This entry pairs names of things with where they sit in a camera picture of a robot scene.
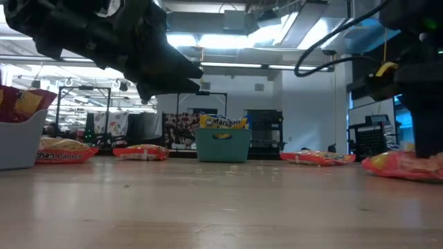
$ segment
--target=wall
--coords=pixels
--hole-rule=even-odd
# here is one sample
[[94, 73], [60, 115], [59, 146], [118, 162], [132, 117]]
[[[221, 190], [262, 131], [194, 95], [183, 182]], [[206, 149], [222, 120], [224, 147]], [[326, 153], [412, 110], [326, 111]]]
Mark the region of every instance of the wall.
[[[212, 92], [228, 93], [228, 118], [238, 119], [245, 109], [279, 109], [283, 111], [285, 151], [302, 147], [325, 151], [336, 143], [338, 153], [347, 153], [347, 121], [349, 99], [346, 83], [349, 80], [347, 64], [336, 67], [334, 73], [315, 73], [297, 78], [292, 71], [283, 71], [274, 82], [265, 77], [236, 76], [234, 78], [209, 75]], [[255, 83], [264, 83], [264, 92], [254, 91]], [[177, 95], [161, 95], [159, 113], [175, 113]], [[181, 102], [179, 112], [188, 108], [218, 109], [224, 105], [215, 97], [189, 95]]]
[[[211, 92], [227, 93], [228, 118], [238, 119], [244, 115], [245, 109], [275, 109], [273, 99], [273, 82], [266, 77], [256, 76], [230, 76], [206, 75], [205, 82], [211, 83]], [[255, 91], [255, 84], [264, 84], [264, 91]], [[217, 109], [224, 114], [224, 96], [195, 96], [183, 94], [180, 96], [179, 113], [186, 112], [189, 108]], [[175, 113], [177, 108], [177, 95], [160, 95], [158, 99], [158, 112]]]
[[351, 63], [339, 64], [333, 73], [314, 73], [304, 78], [291, 71], [282, 72], [285, 151], [303, 147], [325, 151], [336, 143], [338, 153], [347, 153], [346, 84], [352, 82], [350, 66]]

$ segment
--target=chip bag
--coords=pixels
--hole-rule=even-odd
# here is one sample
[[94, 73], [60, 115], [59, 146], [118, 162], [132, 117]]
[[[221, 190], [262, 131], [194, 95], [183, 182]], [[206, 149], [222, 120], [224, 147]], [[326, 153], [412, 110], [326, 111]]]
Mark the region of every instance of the chip bag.
[[0, 86], [0, 122], [25, 122], [37, 111], [47, 109], [56, 97], [41, 89], [24, 91]]
[[71, 139], [42, 138], [37, 152], [37, 164], [85, 163], [98, 152], [98, 148]]
[[[201, 128], [216, 128], [216, 129], [249, 129], [249, 117], [244, 116], [240, 120], [231, 120], [221, 115], [201, 114], [200, 115]], [[216, 134], [218, 139], [229, 139], [230, 134]]]
[[281, 159], [303, 165], [335, 166], [346, 165], [355, 161], [355, 155], [340, 155], [332, 152], [302, 150], [293, 153], [281, 153]]
[[113, 152], [119, 158], [132, 160], [165, 160], [169, 157], [169, 149], [158, 145], [134, 145]]
[[443, 181], [443, 153], [426, 159], [415, 157], [414, 151], [388, 151], [366, 158], [362, 166], [376, 176]]

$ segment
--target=wooden tabletop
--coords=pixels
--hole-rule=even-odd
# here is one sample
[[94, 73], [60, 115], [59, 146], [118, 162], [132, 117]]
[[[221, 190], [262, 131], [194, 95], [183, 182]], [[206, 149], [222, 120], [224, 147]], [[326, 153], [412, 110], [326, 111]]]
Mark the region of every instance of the wooden tabletop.
[[95, 157], [0, 172], [0, 248], [443, 248], [443, 186], [359, 165]]

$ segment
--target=black cable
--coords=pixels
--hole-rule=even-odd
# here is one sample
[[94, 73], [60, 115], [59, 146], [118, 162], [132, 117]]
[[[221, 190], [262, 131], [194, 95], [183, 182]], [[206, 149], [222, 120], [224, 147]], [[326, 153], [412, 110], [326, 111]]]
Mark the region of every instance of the black cable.
[[297, 77], [307, 77], [307, 76], [310, 76], [313, 73], [319, 72], [321, 69], [323, 69], [325, 67], [332, 66], [332, 65], [335, 65], [335, 64], [339, 64], [339, 63], [342, 63], [342, 62], [353, 61], [353, 60], [356, 60], [356, 59], [368, 59], [368, 60], [371, 60], [372, 62], [375, 62], [374, 59], [372, 59], [370, 57], [367, 57], [367, 56], [354, 56], [354, 57], [348, 57], [348, 58], [338, 59], [338, 60], [335, 60], [335, 61], [332, 61], [332, 62], [328, 62], [326, 64], [323, 64], [321, 66], [316, 67], [315, 69], [307, 71], [306, 73], [301, 73], [299, 71], [300, 70], [300, 66], [302, 65], [304, 60], [312, 53], [312, 51], [314, 51], [314, 49], [316, 49], [320, 45], [324, 44], [327, 40], [331, 39], [333, 36], [337, 35], [338, 33], [342, 32], [344, 30], [347, 30], [348, 28], [354, 26], [355, 24], [357, 24], [357, 23], [359, 23], [359, 22], [361, 22], [363, 20], [366, 20], [366, 19], [370, 18], [371, 16], [375, 15], [377, 12], [379, 12], [380, 10], [385, 8], [390, 2], [391, 2], [391, 0], [385, 0], [383, 3], [381, 3], [375, 9], [373, 9], [370, 12], [362, 15], [359, 18], [354, 19], [353, 21], [349, 22], [348, 24], [345, 24], [345, 25], [341, 26], [340, 28], [337, 28], [336, 30], [334, 30], [334, 32], [331, 32], [331, 33], [327, 34], [320, 41], [318, 41], [314, 45], [310, 46], [300, 56], [300, 59], [298, 60], [298, 62], [296, 64], [296, 68], [294, 69], [294, 73], [296, 74], [296, 76]]

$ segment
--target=white plastic bin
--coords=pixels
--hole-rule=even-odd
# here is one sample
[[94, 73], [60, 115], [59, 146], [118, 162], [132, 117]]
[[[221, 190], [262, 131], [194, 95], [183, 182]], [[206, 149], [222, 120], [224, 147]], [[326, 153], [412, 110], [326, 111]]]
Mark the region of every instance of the white plastic bin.
[[22, 123], [0, 122], [0, 170], [34, 166], [48, 110]]

